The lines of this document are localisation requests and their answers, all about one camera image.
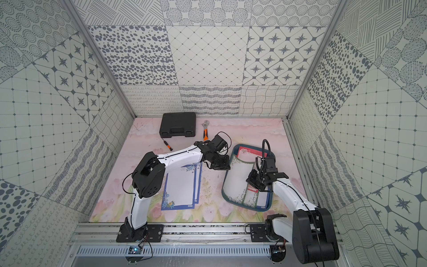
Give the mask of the green floral stationery paper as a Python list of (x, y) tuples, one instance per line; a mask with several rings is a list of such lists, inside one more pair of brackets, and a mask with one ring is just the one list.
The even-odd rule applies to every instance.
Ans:
[(222, 186), (222, 195), (227, 202), (245, 209), (257, 209), (259, 193), (246, 181), (254, 164), (232, 156), (230, 170), (227, 171)]

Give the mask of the teal plastic storage box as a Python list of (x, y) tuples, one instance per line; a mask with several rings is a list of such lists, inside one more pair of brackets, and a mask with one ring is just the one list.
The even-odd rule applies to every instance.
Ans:
[(221, 189), (225, 201), (256, 212), (271, 208), (273, 193), (261, 192), (246, 181), (250, 172), (256, 170), (256, 158), (262, 154), (261, 148), (251, 145), (237, 144), (233, 148), (230, 170), (226, 172)]

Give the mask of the blue floral stationery paper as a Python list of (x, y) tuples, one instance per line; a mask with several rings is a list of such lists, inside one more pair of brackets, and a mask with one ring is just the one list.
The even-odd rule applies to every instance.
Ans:
[(195, 196), (194, 203), (198, 204), (200, 199), (200, 186), (201, 186), (201, 174), (202, 174), (202, 163), (196, 164), (196, 173), (195, 173)]
[(186, 165), (166, 176), (161, 210), (185, 210), (195, 206), (197, 165)]

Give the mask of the red bordered stationery paper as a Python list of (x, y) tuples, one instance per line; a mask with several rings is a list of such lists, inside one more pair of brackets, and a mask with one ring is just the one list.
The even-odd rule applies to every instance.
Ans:
[(249, 196), (258, 196), (259, 190), (253, 188), (246, 182), (252, 169), (256, 169), (256, 160), (261, 157), (262, 152), (252, 148), (240, 146), (238, 154), (234, 156), (232, 167), (229, 172), (231, 181), (234, 183), (232, 188), (236, 189), (238, 196), (246, 194)]

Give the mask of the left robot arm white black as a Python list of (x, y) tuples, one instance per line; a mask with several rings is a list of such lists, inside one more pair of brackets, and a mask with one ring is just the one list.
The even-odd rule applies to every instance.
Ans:
[(125, 229), (131, 236), (143, 231), (147, 224), (151, 198), (160, 191), (163, 178), (169, 172), (199, 162), (204, 162), (211, 170), (230, 170), (230, 146), (230, 142), (217, 134), (212, 140), (196, 141), (185, 149), (168, 154), (157, 155), (152, 151), (146, 153), (129, 175), (132, 179), (130, 194), (133, 200), (130, 214), (125, 219)]

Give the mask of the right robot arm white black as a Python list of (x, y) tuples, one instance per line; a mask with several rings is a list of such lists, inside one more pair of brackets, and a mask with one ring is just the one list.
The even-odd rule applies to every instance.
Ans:
[(340, 257), (338, 240), (331, 213), (303, 197), (289, 177), (278, 170), (271, 156), (256, 157), (255, 168), (246, 179), (260, 192), (278, 196), (292, 211), (292, 218), (284, 214), (269, 215), (262, 233), (273, 242), (290, 243), (302, 264), (335, 261)]

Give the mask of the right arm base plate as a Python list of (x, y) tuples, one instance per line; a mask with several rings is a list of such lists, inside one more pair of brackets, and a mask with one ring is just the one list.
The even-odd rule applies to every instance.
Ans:
[(276, 241), (268, 237), (266, 226), (264, 224), (249, 224), (245, 229), (249, 233), (252, 243), (265, 243)]

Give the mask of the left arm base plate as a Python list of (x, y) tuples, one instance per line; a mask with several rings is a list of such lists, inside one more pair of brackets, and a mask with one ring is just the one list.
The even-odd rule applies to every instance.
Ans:
[(117, 243), (131, 243), (147, 240), (151, 243), (160, 243), (163, 235), (164, 225), (146, 224), (133, 230), (130, 224), (122, 224), (116, 238)]

